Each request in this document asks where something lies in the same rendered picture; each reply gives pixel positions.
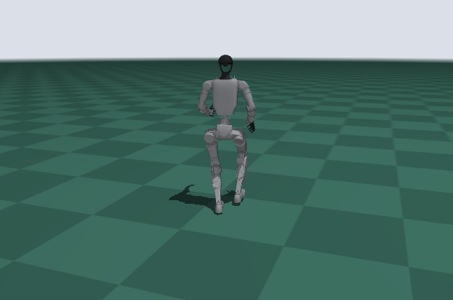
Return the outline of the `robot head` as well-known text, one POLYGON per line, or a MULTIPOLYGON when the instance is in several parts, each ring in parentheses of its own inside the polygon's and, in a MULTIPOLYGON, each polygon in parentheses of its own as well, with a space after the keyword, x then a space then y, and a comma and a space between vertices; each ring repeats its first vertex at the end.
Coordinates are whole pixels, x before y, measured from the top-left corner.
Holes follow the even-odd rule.
POLYGON ((233 66, 233 60, 232 58, 229 56, 229 55, 222 55, 220 58, 219 58, 219 67, 221 69, 221 72, 222 72, 222 76, 218 79, 232 79, 230 76, 229 76, 229 73, 231 72, 231 69, 232 69, 232 66, 233 66), (227 67, 228 64, 231 65, 231 68, 228 72, 223 72, 222 71, 222 67, 221 65, 223 64, 224 67, 227 67))

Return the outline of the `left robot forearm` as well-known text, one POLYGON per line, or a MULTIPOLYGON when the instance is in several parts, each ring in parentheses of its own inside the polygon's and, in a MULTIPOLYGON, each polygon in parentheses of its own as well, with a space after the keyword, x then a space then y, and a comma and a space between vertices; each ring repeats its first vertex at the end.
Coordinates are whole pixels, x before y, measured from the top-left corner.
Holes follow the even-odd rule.
POLYGON ((213 110, 210 110, 209 108, 207 108, 206 111, 201 111, 201 110, 199 110, 199 111, 200 111, 202 114, 208 115, 208 116, 209 116, 209 115, 212 115, 212 113, 213 113, 213 110))

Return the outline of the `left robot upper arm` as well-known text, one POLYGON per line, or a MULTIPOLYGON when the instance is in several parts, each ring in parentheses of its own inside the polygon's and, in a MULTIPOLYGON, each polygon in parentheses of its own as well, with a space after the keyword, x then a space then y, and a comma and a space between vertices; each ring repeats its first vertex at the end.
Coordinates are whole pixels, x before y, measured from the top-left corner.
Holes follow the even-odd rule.
POLYGON ((200 100, 199 100, 199 103, 198 103, 198 106, 197 106, 198 110, 206 111, 206 109, 207 109, 206 100, 207 100, 208 95, 210 93, 209 90, 212 88, 212 82, 213 82, 213 80, 206 81, 206 82, 203 83, 202 90, 201 90, 201 93, 200 93, 200 100))

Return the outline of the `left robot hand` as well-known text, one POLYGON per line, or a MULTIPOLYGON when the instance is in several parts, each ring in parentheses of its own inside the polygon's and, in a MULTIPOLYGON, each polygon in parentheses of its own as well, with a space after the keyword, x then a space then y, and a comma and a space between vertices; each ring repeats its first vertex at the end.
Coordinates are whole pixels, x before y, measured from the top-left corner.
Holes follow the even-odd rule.
MULTIPOLYGON (((213 108, 213 105, 211 105, 209 109, 210 109, 210 110, 214 109, 214 108, 213 108)), ((216 111, 213 110, 213 112, 216 112, 216 111)), ((212 113, 212 114, 214 114, 214 113, 212 113)), ((214 115, 210 115, 210 116, 214 117, 214 115)))

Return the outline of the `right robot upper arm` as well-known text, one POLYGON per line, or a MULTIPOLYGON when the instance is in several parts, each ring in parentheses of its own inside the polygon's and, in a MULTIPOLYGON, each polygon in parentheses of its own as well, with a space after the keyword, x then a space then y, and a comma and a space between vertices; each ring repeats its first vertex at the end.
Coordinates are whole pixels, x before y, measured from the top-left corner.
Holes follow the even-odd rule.
POLYGON ((238 88, 243 91, 243 93, 242 93, 243 97, 244 97, 245 101, 247 102, 247 105, 245 105, 247 112, 252 112, 252 111, 256 110, 256 107, 253 103, 253 97, 251 95, 251 91, 248 87, 248 84, 245 81, 239 81, 239 80, 237 80, 237 83, 238 83, 238 88))

